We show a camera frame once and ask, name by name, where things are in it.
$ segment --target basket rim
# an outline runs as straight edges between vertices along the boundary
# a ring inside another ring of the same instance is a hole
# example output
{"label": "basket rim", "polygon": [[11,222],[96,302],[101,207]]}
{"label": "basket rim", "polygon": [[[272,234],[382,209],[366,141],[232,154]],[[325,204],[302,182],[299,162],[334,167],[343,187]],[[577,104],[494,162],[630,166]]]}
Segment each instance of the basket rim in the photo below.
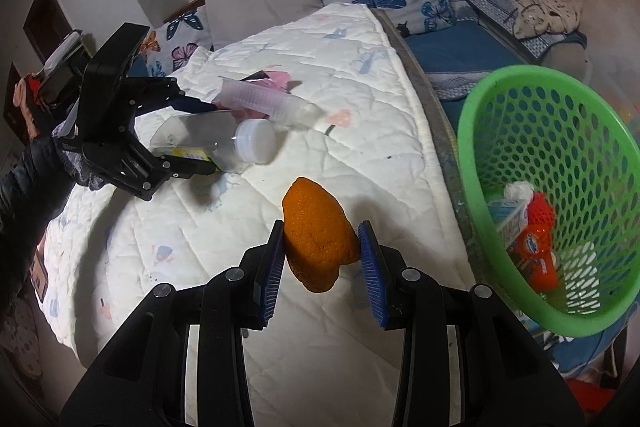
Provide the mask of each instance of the basket rim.
{"label": "basket rim", "polygon": [[578,91],[585,98],[599,103],[603,110],[612,117],[620,127],[620,131],[625,134],[629,144],[621,144],[624,149],[631,149],[632,157],[629,158],[630,165],[640,165],[640,149],[632,137],[630,131],[617,115],[612,107],[597,94],[593,89],[585,86],[573,77],[550,70],[542,66],[528,64],[507,66],[500,68],[482,79],[471,91],[465,101],[465,105],[460,116],[458,126],[458,151],[460,158],[460,176],[462,178],[463,189],[467,210],[474,224],[478,239],[484,246],[483,250],[487,256],[489,264],[499,279],[500,286],[507,293],[508,297],[515,302],[524,314],[536,321],[542,327],[553,331],[559,335],[567,337],[586,337],[593,335],[612,325],[626,312],[632,302],[640,293],[640,255],[632,262],[635,273],[629,274],[626,282],[626,289],[620,292],[616,301],[607,306],[606,309],[597,310],[591,314],[567,314],[553,308],[539,294],[535,293],[529,284],[521,276],[519,270],[511,262],[509,255],[502,245],[500,248],[492,248],[499,244],[497,232],[492,224],[489,211],[486,207],[486,200],[482,192],[478,172],[476,170],[476,156],[474,152],[474,122],[479,114],[482,103],[485,102],[489,93],[498,84],[512,80],[515,75],[531,77],[532,74],[539,77],[541,84],[545,88],[558,89],[561,84],[569,87],[569,90]]}

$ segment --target white quilt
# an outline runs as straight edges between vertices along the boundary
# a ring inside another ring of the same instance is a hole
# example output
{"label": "white quilt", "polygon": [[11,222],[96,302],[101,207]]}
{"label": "white quilt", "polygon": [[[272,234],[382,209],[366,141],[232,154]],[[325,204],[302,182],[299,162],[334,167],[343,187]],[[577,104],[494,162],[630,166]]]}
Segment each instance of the white quilt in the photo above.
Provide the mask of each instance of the white quilt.
{"label": "white quilt", "polygon": [[[327,119],[283,132],[270,165],[170,180],[151,202],[111,185],[97,192],[76,187],[49,225],[42,308],[81,362],[92,361],[157,283],[204,284],[237,266],[246,249],[264,244],[299,176],[334,195],[355,228],[369,219],[379,242],[401,251],[409,266],[441,284],[468,289],[474,283],[428,122],[369,9],[331,4],[219,51],[200,48],[175,76],[188,95],[212,100],[220,75],[242,78],[258,70],[289,72],[297,84],[292,92],[318,104]],[[172,114],[168,108],[138,118],[141,142],[148,145]],[[258,427],[390,424],[402,332],[378,328],[360,264],[343,268],[331,291],[315,295],[286,266],[269,327],[244,341]],[[191,343],[190,355],[195,349]]]}

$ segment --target bolt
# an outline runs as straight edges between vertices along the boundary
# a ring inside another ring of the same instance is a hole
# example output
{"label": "bolt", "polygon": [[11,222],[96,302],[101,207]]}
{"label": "bolt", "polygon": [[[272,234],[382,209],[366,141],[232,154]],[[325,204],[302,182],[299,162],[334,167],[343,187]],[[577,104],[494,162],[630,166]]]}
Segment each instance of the bolt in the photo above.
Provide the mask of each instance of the bolt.
{"label": "bolt", "polygon": [[492,292],[489,286],[485,286],[484,284],[479,284],[474,288],[474,293],[481,299],[488,299],[491,297]]}
{"label": "bolt", "polygon": [[171,293],[171,285],[167,284],[166,282],[163,282],[155,286],[155,288],[152,291],[154,295],[158,298],[166,297],[167,295],[169,295],[169,293]]}
{"label": "bolt", "polygon": [[225,278],[228,281],[239,281],[244,277],[244,270],[242,268],[229,268],[225,273]]}
{"label": "bolt", "polygon": [[420,272],[415,268],[405,268],[402,270],[402,278],[405,281],[417,281],[420,279]]}

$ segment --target black jacket sleeve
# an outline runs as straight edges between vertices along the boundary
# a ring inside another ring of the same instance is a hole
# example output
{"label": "black jacket sleeve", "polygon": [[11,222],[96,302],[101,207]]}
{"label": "black jacket sleeve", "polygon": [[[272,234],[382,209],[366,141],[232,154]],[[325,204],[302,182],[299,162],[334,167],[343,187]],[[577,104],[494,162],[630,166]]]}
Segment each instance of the black jacket sleeve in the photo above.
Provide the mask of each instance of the black jacket sleeve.
{"label": "black jacket sleeve", "polygon": [[0,180],[0,329],[49,221],[73,187],[51,136],[33,140]]}

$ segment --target green plastic basket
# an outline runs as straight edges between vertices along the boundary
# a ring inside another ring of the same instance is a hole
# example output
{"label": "green plastic basket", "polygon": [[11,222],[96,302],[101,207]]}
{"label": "green plastic basket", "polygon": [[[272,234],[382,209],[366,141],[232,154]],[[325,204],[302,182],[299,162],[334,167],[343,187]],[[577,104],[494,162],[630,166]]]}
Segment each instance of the green plastic basket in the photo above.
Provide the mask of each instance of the green plastic basket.
{"label": "green plastic basket", "polygon": [[[488,283],[543,327],[568,337],[607,328],[640,291],[640,150],[613,109],[558,71],[510,66],[466,100],[458,131],[466,203]],[[527,180],[556,209],[561,288],[535,293],[495,232],[486,202]]]}

